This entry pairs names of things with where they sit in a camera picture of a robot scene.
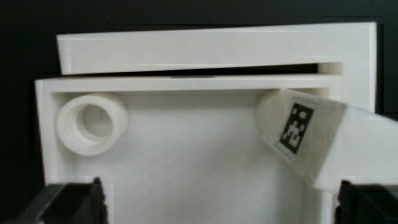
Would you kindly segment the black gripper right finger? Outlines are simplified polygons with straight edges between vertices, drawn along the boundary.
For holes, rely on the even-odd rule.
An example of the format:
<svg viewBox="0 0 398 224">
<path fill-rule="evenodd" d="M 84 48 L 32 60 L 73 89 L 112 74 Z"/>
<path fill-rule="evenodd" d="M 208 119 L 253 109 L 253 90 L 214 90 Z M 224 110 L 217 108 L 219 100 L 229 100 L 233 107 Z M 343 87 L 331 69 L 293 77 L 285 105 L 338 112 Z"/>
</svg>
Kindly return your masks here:
<svg viewBox="0 0 398 224">
<path fill-rule="evenodd" d="M 341 182 L 336 224 L 398 224 L 398 185 Z"/>
</svg>

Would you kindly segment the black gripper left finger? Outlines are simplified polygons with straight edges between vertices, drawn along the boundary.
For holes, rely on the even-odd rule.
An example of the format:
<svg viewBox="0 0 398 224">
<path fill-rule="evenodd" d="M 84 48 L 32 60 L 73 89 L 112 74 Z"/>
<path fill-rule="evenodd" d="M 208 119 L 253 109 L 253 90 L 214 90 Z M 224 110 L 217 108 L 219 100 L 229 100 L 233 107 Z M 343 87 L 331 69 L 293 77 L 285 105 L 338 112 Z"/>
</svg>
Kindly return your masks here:
<svg viewBox="0 0 398 224">
<path fill-rule="evenodd" d="M 102 179 L 50 184 L 11 224 L 109 224 Z"/>
</svg>

